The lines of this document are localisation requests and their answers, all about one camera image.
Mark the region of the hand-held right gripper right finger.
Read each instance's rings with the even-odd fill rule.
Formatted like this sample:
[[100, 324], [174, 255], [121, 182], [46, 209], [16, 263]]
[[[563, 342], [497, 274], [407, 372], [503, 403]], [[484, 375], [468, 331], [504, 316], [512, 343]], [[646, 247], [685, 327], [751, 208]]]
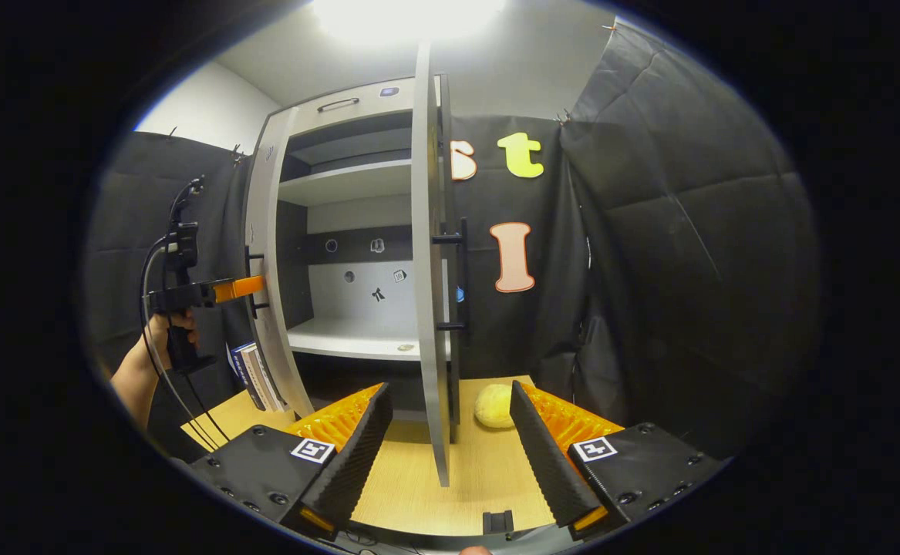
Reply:
[[509, 409], [553, 520], [573, 540], [649, 519], [726, 465], [651, 422], [616, 425], [524, 382], [513, 382]]

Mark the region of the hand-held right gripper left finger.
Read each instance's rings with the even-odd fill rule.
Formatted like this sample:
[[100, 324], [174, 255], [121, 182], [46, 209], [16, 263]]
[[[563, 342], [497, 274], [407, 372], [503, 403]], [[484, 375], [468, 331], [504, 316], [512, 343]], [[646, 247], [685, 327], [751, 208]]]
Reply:
[[187, 469], [278, 526], [307, 537], [337, 537], [360, 502], [392, 420], [389, 383], [382, 382], [285, 431], [253, 425]]

